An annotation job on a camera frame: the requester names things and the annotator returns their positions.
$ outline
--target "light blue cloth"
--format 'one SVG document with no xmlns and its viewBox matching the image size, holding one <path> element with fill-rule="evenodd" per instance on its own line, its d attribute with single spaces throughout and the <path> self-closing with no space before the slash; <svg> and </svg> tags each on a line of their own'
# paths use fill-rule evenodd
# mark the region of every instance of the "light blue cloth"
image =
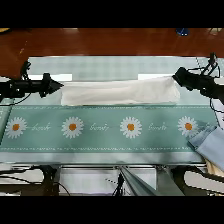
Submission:
<svg viewBox="0 0 224 224">
<path fill-rule="evenodd" d="M 224 130 L 210 126 L 189 140 L 196 151 L 224 171 Z"/>
</svg>

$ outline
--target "crumpled cloth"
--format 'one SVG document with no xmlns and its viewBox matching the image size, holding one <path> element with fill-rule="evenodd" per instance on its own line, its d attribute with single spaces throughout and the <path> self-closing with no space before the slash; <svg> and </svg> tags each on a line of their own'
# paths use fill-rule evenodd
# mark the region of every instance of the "crumpled cloth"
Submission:
<svg viewBox="0 0 224 224">
<path fill-rule="evenodd" d="M 65 82 L 61 105 L 176 103 L 180 93 L 172 77 L 113 82 Z"/>
<path fill-rule="evenodd" d="M 224 130 L 220 127 L 208 126 L 189 142 L 195 147 L 196 152 L 224 171 Z"/>
</svg>

